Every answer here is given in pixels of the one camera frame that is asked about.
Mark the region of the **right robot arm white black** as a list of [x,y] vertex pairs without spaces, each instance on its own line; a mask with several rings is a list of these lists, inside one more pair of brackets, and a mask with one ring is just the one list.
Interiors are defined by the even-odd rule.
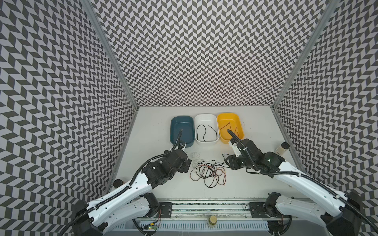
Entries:
[[281,214],[302,218],[326,228],[333,236],[357,236],[362,222],[374,232],[378,231],[377,225],[362,213],[362,197],[356,191],[344,193],[328,187],[275,152],[263,153],[253,141],[241,140],[232,130],[227,132],[234,151],[225,160],[230,169],[245,168],[249,174],[276,179],[312,200],[309,203],[272,192],[264,203],[267,216],[273,218]]

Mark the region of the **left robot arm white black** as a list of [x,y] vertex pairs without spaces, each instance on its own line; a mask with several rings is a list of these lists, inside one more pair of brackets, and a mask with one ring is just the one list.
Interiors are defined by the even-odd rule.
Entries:
[[186,143],[181,136],[179,132],[172,149],[145,161],[130,181],[88,203],[79,201],[71,222],[59,235],[72,228],[76,236],[103,236],[126,221],[157,216],[160,203],[152,190],[167,183],[177,172],[187,173],[192,162],[184,151]]

